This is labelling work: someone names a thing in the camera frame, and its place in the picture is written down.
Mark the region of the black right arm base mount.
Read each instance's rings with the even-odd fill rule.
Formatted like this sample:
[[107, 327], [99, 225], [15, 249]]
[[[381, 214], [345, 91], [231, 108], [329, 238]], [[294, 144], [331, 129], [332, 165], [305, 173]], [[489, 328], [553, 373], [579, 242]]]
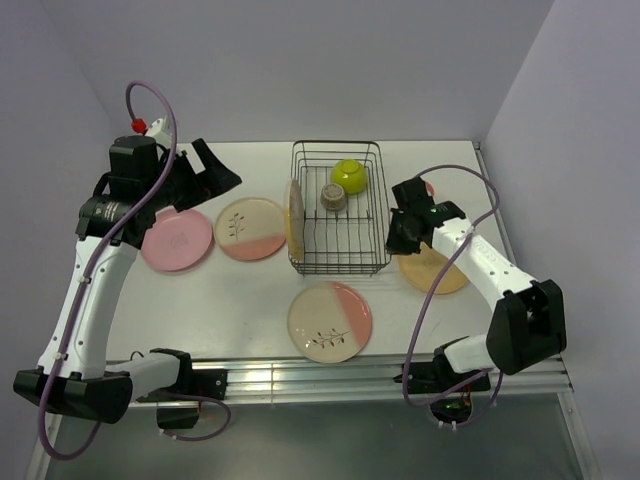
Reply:
[[428, 401], [431, 415], [439, 428], [455, 431], [470, 425], [484, 416], [497, 400], [503, 382], [503, 374], [498, 376], [495, 389], [487, 403], [479, 413], [473, 413], [473, 392], [488, 392], [491, 388], [489, 373], [485, 370], [473, 370], [456, 373], [450, 366], [444, 350], [447, 344], [438, 347], [429, 362], [409, 364], [407, 380], [403, 381], [405, 365], [401, 365], [401, 373], [393, 378], [393, 382], [402, 386], [408, 395], [435, 394]]

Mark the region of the lime green bowl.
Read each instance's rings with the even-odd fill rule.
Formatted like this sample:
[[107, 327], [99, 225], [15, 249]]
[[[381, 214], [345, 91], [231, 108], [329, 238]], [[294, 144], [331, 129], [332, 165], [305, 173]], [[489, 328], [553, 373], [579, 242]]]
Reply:
[[331, 170], [330, 179], [341, 186], [347, 195], [363, 192], [368, 183], [364, 165], [352, 158], [338, 161]]

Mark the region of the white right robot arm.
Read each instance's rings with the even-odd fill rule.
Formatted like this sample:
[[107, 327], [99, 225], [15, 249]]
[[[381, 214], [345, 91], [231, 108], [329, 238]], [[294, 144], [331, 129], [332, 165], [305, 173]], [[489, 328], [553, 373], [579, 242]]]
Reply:
[[482, 335], [453, 340], [435, 354], [433, 378], [452, 390], [469, 372], [516, 374], [567, 347], [563, 293], [504, 257], [453, 202], [437, 203], [420, 178], [392, 188], [396, 207], [386, 242], [392, 255], [417, 254], [422, 245], [451, 260], [479, 291], [492, 318]]

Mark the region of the cream and yellow plate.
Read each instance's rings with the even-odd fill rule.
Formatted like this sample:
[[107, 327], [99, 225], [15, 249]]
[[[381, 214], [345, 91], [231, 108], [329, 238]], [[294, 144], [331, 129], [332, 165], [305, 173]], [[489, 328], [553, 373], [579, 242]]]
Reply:
[[304, 203], [299, 182], [289, 180], [285, 192], [285, 234], [290, 257], [304, 259]]

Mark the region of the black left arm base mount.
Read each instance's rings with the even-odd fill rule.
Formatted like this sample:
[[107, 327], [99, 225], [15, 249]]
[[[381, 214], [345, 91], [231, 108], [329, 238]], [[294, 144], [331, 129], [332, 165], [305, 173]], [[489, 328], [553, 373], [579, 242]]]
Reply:
[[[157, 404], [186, 401], [196, 404], [183, 410], [159, 406], [156, 410], [156, 423], [162, 434], [176, 441], [199, 442], [219, 436], [229, 426], [232, 413], [224, 403], [228, 377], [225, 369], [199, 373], [194, 370], [189, 353], [156, 348], [137, 359], [136, 367], [130, 374], [134, 386], [134, 401]], [[205, 435], [187, 435], [185, 432], [196, 426], [202, 407], [206, 404], [215, 405], [222, 410], [222, 424]]]

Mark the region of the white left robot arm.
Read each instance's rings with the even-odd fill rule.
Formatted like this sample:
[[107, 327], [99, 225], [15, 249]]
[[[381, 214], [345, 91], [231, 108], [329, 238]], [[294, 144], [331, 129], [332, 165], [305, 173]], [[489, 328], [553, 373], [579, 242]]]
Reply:
[[156, 348], [111, 368], [106, 349], [130, 268], [157, 212], [181, 212], [242, 182], [202, 139], [192, 146], [204, 169], [185, 153], [170, 154], [153, 138], [116, 139], [110, 169], [79, 212], [74, 272], [58, 323], [36, 367], [17, 372], [13, 390], [45, 412], [115, 424], [129, 404], [162, 390], [183, 399], [195, 386], [188, 353]]

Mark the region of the small speckled ceramic cup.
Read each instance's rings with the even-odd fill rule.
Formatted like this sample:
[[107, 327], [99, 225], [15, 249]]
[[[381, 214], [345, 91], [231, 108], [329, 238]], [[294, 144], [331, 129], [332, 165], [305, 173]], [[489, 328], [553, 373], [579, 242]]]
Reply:
[[346, 208], [348, 199], [341, 185], [330, 182], [322, 187], [320, 202], [327, 211], [339, 212]]

